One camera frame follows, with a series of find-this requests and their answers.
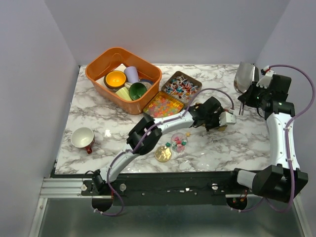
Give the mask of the gold tin of translucent candies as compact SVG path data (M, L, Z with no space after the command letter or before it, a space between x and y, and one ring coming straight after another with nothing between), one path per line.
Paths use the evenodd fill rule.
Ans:
M144 107L143 113L153 118L164 118L182 111L184 104L169 94L159 91Z

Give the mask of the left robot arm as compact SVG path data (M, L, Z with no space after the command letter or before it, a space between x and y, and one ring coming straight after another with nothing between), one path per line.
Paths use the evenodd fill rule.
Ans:
M129 132L126 144L113 158L109 165L92 172L89 191L104 195L109 191L110 184L134 159L143 156L154 149L163 135L179 129L205 126L206 130L220 126L220 116L227 112L221 103L210 97L202 104L187 107L181 112L164 117L153 118L144 115L143 118Z

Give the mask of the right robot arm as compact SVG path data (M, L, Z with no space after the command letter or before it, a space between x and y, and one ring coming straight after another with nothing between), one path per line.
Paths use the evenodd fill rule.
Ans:
M277 74L267 79L257 75L235 76L235 89L241 92L238 100L264 112L272 163L257 173L237 169L237 176L227 181L230 192L237 194L248 187L257 196L290 203L307 184L308 175L300 170L295 156L295 109L286 100L290 84L290 77Z

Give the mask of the steel scoop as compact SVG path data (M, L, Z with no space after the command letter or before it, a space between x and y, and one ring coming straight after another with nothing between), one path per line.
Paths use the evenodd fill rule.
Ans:
M234 78L234 89L239 94L244 94L254 80L255 65L240 62Z

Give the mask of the clear glass jar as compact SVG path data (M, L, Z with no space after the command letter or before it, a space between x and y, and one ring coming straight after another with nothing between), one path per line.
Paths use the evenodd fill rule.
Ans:
M175 133L171 137L171 148L177 153L181 153L185 150L188 139L184 133Z

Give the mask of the gold tin of pastel candies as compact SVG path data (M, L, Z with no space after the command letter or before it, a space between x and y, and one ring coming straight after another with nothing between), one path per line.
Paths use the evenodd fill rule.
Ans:
M217 106L217 105L211 106L211 107L208 107L208 106L205 107L204 104L202 104L202 103L196 103L193 106L193 109L191 111L194 115L196 115L195 118L194 118L195 122L194 122L193 127L197 128L197 123L201 119L204 118L204 116L206 115L207 112L212 113L212 112L216 111L217 109L223 109L223 107L222 106ZM221 126L219 128L215 128L215 129L218 130L218 131L225 131L227 126L228 125L225 125L225 126Z

